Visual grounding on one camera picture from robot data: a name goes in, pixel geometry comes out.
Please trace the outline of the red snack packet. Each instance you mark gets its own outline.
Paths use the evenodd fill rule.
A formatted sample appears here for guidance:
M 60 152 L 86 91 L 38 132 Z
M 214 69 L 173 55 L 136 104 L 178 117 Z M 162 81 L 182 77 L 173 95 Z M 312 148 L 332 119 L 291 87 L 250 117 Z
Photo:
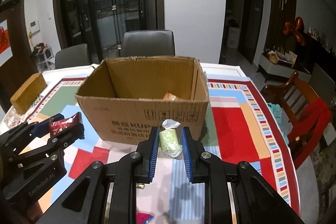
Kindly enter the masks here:
M 72 125 L 82 123 L 82 115 L 80 112 L 77 112 L 69 118 L 50 118 L 49 119 L 49 130 L 50 136 L 56 136 L 60 134 L 64 129 L 71 127 Z

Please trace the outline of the magenta snack packet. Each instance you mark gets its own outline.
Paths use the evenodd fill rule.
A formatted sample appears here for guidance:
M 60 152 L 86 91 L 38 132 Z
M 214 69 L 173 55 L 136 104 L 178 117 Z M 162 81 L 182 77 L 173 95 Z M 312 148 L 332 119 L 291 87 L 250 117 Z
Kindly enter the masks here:
M 142 213 L 138 211 L 136 214 L 136 224 L 148 224 L 153 219 L 154 216 L 149 213 Z

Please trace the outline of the red wooden chair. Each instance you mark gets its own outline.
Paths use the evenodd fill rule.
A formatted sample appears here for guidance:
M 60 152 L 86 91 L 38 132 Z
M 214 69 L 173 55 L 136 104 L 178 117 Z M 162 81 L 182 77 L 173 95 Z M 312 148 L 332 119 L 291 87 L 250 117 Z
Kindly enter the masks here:
M 264 86 L 261 94 L 267 102 L 278 104 L 293 126 L 287 138 L 297 169 L 318 145 L 332 112 L 297 71 L 284 84 Z

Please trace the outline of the white low cabinet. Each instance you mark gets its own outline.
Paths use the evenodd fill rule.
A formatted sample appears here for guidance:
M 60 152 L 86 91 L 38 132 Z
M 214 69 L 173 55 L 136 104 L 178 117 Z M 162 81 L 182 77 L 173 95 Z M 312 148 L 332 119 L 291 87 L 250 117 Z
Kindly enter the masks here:
M 274 64 L 269 61 L 264 55 L 261 55 L 258 65 L 258 71 L 260 71 L 264 75 L 266 81 L 276 81 L 280 79 L 289 79 L 296 70 L 283 65 Z M 297 72 L 299 79 L 305 82 L 309 82 L 311 74 L 302 71 Z

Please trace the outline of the grey chair centre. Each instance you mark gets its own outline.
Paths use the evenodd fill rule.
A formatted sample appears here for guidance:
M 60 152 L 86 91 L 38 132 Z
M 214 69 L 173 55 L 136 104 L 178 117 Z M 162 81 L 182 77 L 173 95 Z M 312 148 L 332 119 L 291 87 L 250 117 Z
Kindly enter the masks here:
M 126 32 L 120 55 L 121 57 L 175 56 L 174 34 L 171 30 Z

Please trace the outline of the woven straw tissue box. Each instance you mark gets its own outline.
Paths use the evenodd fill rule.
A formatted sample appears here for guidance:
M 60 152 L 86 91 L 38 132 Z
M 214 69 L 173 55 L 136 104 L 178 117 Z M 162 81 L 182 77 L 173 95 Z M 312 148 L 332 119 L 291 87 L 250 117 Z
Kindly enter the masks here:
M 18 114 L 25 114 L 46 87 L 47 83 L 42 73 L 35 73 L 30 76 L 10 98 L 10 102 L 16 112 Z

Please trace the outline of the grey chair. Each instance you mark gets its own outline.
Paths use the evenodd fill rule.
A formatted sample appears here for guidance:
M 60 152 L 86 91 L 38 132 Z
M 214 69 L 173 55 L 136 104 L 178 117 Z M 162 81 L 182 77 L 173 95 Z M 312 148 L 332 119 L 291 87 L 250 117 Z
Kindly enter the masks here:
M 55 69 L 91 65 L 87 44 L 65 48 L 55 55 Z
M 120 55 L 121 57 L 175 56 L 174 34 L 171 30 L 126 32 Z

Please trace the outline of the teal cloth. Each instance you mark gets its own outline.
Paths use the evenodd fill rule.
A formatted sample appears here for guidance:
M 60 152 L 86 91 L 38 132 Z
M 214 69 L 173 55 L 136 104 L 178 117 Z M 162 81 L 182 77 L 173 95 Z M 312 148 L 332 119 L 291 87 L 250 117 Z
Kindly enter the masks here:
M 279 104 L 273 104 L 273 103 L 270 103 L 270 102 L 268 102 L 267 105 L 268 105 L 268 108 L 270 109 L 271 113 L 273 114 L 273 116 L 274 116 L 274 118 L 277 122 L 278 127 L 280 128 L 280 132 L 282 134 L 282 137 L 284 138 L 285 143 L 288 145 L 289 140 L 288 140 L 288 137 L 287 137 L 285 131 L 283 130 L 284 125 L 282 123 L 282 108 L 280 107 Z

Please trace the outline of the white shoe rack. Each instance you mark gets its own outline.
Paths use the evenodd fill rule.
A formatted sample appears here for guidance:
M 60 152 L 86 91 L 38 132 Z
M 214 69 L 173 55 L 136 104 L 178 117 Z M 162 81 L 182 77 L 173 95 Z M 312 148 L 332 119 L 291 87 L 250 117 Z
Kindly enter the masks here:
M 52 48 L 45 43 L 39 43 L 33 47 L 38 72 L 50 71 L 55 69 L 55 58 Z

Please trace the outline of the grey chair near left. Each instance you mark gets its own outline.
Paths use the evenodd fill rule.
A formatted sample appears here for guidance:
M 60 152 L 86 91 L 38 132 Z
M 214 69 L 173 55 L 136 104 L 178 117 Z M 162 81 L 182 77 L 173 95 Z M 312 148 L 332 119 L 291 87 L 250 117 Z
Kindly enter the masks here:
M 91 65 L 87 44 L 65 48 L 55 55 L 55 69 Z

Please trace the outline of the pale green candy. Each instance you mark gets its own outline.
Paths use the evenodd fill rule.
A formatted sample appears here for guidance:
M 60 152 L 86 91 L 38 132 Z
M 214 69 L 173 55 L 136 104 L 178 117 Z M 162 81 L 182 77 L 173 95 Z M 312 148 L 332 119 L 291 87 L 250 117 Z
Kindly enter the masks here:
M 159 144 L 165 156 L 176 158 L 182 152 L 176 131 L 180 125 L 179 122 L 172 119 L 166 119 L 162 122 L 163 130 L 159 132 Z

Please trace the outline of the gold fortune biscuits bag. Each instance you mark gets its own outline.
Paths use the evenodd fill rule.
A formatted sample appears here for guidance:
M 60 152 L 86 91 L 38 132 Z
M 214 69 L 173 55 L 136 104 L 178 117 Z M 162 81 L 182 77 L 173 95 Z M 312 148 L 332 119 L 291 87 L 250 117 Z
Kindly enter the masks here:
M 180 101 L 181 98 L 177 97 L 176 95 L 170 93 L 170 92 L 167 92 L 164 97 L 163 97 L 163 100 L 165 101 Z

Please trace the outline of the red paper door decoration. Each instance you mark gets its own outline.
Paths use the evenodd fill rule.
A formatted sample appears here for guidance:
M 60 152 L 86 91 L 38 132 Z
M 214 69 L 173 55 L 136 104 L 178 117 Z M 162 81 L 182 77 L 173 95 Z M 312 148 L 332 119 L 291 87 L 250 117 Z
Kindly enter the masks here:
M 0 66 L 13 57 L 10 45 L 9 32 L 7 28 L 7 20 L 0 23 Z

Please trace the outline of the brown cardboard box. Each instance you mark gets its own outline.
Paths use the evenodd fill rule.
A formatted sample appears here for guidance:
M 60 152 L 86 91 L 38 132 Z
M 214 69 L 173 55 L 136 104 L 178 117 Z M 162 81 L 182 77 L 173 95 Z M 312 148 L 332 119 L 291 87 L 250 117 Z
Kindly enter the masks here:
M 180 101 L 165 101 L 170 92 Z M 102 140 L 138 144 L 173 119 L 201 136 L 209 92 L 199 60 L 154 56 L 105 59 L 75 98 Z

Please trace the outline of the colourful patterned tablecloth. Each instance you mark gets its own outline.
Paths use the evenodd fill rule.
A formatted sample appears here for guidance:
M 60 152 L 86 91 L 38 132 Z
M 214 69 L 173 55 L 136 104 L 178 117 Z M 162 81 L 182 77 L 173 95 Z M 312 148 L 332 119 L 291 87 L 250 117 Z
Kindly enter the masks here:
M 62 113 L 80 111 L 75 93 L 93 70 L 82 66 L 46 71 L 47 87 L 24 115 L 14 109 L 1 115 L 1 132 L 22 122 L 42 121 Z M 224 161 L 249 162 L 299 213 L 300 199 L 295 167 L 288 146 L 254 83 L 239 67 L 202 64 L 208 78 L 210 103 L 202 132 L 206 151 Z M 134 145 L 101 140 L 87 118 L 85 138 L 65 151 L 67 174 L 39 201 L 43 210 L 65 191 L 94 160 L 114 162 L 133 151 Z M 182 159 L 158 155 L 154 180 L 137 191 L 137 207 L 151 215 L 152 223 L 203 223 L 205 189 L 192 184 Z

